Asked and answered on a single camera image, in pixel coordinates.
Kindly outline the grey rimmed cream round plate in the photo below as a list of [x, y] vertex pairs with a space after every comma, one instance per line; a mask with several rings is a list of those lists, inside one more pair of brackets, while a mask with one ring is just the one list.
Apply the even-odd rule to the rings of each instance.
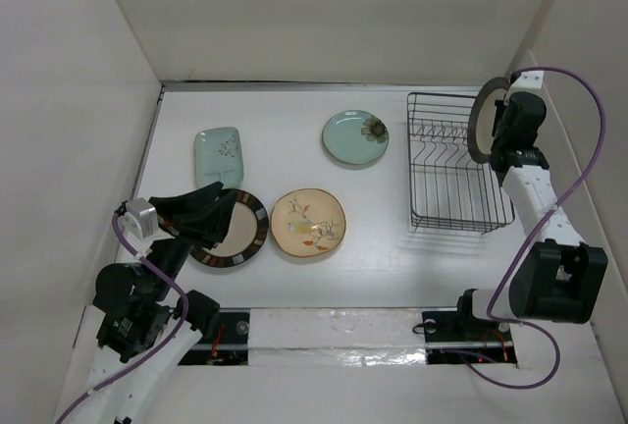
[[497, 102], [503, 102], [508, 90], [509, 81], [506, 78], [493, 78], [482, 86], [474, 99], [467, 125], [466, 144], [471, 159], [478, 164], [490, 161]]

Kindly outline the teal round flower plate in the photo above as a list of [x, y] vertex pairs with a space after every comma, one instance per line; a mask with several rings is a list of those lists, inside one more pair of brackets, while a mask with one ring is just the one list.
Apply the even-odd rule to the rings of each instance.
[[322, 140], [334, 158], [351, 165], [376, 161], [390, 143], [386, 124], [376, 115], [362, 110], [335, 114], [324, 125]]

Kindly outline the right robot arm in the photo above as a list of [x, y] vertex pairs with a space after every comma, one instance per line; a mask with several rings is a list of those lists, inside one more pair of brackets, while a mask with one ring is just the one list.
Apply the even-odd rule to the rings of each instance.
[[537, 146], [547, 116], [533, 91], [487, 87], [472, 106], [467, 146], [473, 161], [496, 175], [519, 216], [525, 240], [494, 291], [469, 290], [469, 305], [453, 314], [453, 327], [475, 339], [489, 321], [583, 324], [590, 320], [608, 259], [569, 221], [556, 195], [550, 164]]

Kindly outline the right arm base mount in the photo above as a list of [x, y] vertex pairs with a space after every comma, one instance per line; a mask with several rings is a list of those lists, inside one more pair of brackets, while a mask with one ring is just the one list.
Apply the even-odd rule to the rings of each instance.
[[428, 310], [413, 332], [424, 338], [429, 365], [518, 362], [509, 327], [494, 321], [463, 318], [454, 310]]

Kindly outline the brown striped rim plate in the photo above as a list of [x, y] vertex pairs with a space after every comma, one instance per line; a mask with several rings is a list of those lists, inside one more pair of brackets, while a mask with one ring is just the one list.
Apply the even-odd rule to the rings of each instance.
[[207, 267], [227, 269], [240, 266], [261, 249], [268, 235], [269, 217], [263, 203], [250, 192], [230, 188], [221, 194], [234, 194], [236, 200], [228, 234], [212, 249], [195, 247], [190, 257]]

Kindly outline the light green rectangular plate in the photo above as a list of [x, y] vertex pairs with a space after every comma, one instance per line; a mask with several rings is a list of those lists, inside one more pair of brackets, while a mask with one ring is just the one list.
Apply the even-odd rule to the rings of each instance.
[[239, 131], [221, 127], [199, 132], [193, 143], [195, 182], [198, 188], [215, 182], [235, 188], [244, 177]]

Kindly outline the cream bird pattern plate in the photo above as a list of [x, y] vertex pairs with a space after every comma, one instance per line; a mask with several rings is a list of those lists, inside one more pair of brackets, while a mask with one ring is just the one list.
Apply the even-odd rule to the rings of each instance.
[[287, 193], [275, 204], [270, 230], [284, 253], [298, 258], [332, 252], [346, 233], [346, 216], [340, 202], [319, 188]]

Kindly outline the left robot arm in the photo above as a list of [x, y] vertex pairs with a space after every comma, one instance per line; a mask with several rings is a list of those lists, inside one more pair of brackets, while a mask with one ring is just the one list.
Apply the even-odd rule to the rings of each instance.
[[103, 267], [92, 304], [104, 315], [85, 391], [59, 423], [140, 423], [190, 348], [218, 333], [220, 305], [176, 282], [192, 250], [228, 234], [237, 194], [220, 182], [173, 197], [136, 198], [113, 231], [133, 260]]

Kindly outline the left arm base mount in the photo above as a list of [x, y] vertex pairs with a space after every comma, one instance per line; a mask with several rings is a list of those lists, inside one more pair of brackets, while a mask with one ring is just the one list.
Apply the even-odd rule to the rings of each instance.
[[195, 344], [180, 366], [240, 366], [248, 363], [250, 309], [222, 309], [214, 331]]

